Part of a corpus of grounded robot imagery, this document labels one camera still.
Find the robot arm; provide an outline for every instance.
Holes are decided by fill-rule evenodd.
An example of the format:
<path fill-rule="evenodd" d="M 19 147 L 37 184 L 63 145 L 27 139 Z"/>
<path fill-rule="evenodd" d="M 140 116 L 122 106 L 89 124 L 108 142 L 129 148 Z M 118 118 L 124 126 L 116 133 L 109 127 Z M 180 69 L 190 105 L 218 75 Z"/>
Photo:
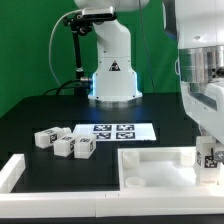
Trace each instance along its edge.
<path fill-rule="evenodd" d="M 224 2 L 163 2 L 176 11 L 184 108 L 206 133 L 197 138 L 195 173 L 199 182 L 215 183 L 224 162 Z"/>
<path fill-rule="evenodd" d="M 112 6 L 115 11 L 133 11 L 139 8 L 139 0 L 74 0 L 80 8 L 106 8 Z M 149 0 L 140 0 L 145 7 Z"/>
<path fill-rule="evenodd" d="M 131 35 L 116 20 L 116 11 L 133 11 L 149 0 L 75 0 L 81 8 L 77 22 L 91 23 L 97 35 L 98 69 L 92 76 L 89 102 L 101 107 L 119 108 L 136 104 L 142 93 L 137 74 L 131 67 Z"/>

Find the robot warning label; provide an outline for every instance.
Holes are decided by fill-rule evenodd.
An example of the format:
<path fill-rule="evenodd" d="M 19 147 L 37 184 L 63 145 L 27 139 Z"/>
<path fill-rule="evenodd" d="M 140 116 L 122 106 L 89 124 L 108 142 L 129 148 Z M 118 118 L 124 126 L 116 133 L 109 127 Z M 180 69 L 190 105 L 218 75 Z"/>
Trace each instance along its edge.
<path fill-rule="evenodd" d="M 110 72 L 119 72 L 121 71 L 119 65 L 117 64 L 116 61 L 114 61 L 114 63 L 112 64 L 112 66 L 110 67 Z"/>

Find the table surface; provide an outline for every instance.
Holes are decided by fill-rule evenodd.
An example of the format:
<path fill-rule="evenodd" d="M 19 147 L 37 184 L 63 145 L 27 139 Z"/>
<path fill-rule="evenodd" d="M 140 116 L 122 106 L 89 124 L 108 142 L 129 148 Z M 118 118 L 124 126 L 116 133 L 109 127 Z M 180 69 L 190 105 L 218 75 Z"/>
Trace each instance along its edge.
<path fill-rule="evenodd" d="M 97 142 L 89 160 L 54 156 L 40 150 L 34 133 L 76 124 L 152 123 L 156 141 Z M 119 190 L 118 148 L 195 145 L 198 125 L 184 112 L 178 93 L 145 94 L 142 103 L 125 109 L 92 107 L 85 97 L 35 96 L 23 99 L 0 119 L 0 169 L 14 153 L 24 153 L 26 170 L 15 193 Z M 4 220 L 3 223 L 223 223 L 223 215 L 146 216 Z"/>

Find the green wall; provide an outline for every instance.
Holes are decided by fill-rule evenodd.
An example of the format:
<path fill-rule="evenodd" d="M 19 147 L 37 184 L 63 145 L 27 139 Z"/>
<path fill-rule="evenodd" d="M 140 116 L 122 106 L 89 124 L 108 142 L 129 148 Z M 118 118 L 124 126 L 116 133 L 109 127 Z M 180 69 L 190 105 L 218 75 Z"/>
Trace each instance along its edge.
<path fill-rule="evenodd" d="M 48 66 L 49 38 L 56 21 L 75 8 L 73 0 L 1 0 L 0 116 L 22 98 L 57 87 Z M 176 43 L 163 32 L 161 0 L 151 0 L 143 10 L 143 18 L 156 92 L 179 91 L 174 72 Z M 132 65 L 139 75 L 139 89 L 150 93 L 139 12 L 119 13 L 119 21 L 132 32 Z M 88 75 L 97 67 L 95 41 L 94 32 L 81 40 L 83 66 Z M 62 25 L 54 39 L 53 65 L 61 83 L 74 78 L 71 33 Z"/>

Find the cable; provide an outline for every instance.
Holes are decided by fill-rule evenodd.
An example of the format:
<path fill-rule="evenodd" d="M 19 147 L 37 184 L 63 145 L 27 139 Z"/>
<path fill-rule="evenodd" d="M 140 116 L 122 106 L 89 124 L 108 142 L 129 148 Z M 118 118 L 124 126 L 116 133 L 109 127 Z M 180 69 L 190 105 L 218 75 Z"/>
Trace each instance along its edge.
<path fill-rule="evenodd" d="M 76 86 L 73 86 L 73 87 L 64 87 L 63 89 L 74 89 Z M 53 89 L 49 89 L 47 90 L 45 93 L 43 93 L 43 96 L 47 95 L 48 93 L 52 92 L 52 91 L 55 91 L 55 90 L 58 90 L 59 88 L 53 88 Z"/>
<path fill-rule="evenodd" d="M 70 85 L 70 84 L 72 84 L 72 83 L 75 83 L 75 82 L 80 82 L 80 80 L 79 80 L 79 79 L 75 79 L 75 80 L 70 80 L 70 81 L 65 82 L 64 84 L 62 84 L 62 85 L 58 88 L 58 90 L 57 90 L 57 92 L 55 93 L 55 95 L 58 96 L 59 93 L 62 91 L 62 89 L 63 89 L 64 87 L 66 87 L 66 86 L 68 86 L 68 85 Z"/>
<path fill-rule="evenodd" d="M 149 70 L 149 74 L 150 74 L 150 78 L 151 78 L 152 88 L 153 88 L 153 92 L 155 93 L 156 89 L 155 89 L 155 84 L 154 84 L 154 80 L 153 80 L 153 74 L 152 74 L 152 71 L 151 71 L 151 62 L 150 62 L 149 51 L 148 51 L 148 48 L 147 48 L 146 38 L 145 38 L 145 29 L 144 29 L 144 24 L 143 24 L 141 0 L 139 0 L 139 11 L 140 11 L 142 40 L 143 40 L 143 44 L 144 44 L 144 48 L 145 48 L 145 52 L 146 52 L 147 65 L 148 65 L 148 70 Z"/>
<path fill-rule="evenodd" d="M 51 70 L 51 74 L 53 75 L 53 77 L 54 77 L 54 79 L 55 79 L 55 81 L 56 81 L 56 83 L 58 84 L 59 87 L 61 86 L 61 84 L 60 84 L 60 82 L 59 82 L 59 80 L 58 80 L 58 78 L 57 78 L 57 76 L 54 72 L 53 66 L 52 66 L 52 43 L 53 43 L 54 35 L 55 35 L 56 29 L 57 29 L 59 23 L 64 19 L 64 17 L 75 14 L 75 13 L 78 13 L 78 12 L 81 12 L 81 10 L 71 11 L 71 12 L 68 12 L 65 15 L 63 15 L 57 21 L 57 23 L 55 24 L 55 26 L 52 30 L 52 33 L 51 33 L 50 42 L 49 42 L 49 54 L 48 54 L 49 67 L 50 67 L 50 70 Z"/>

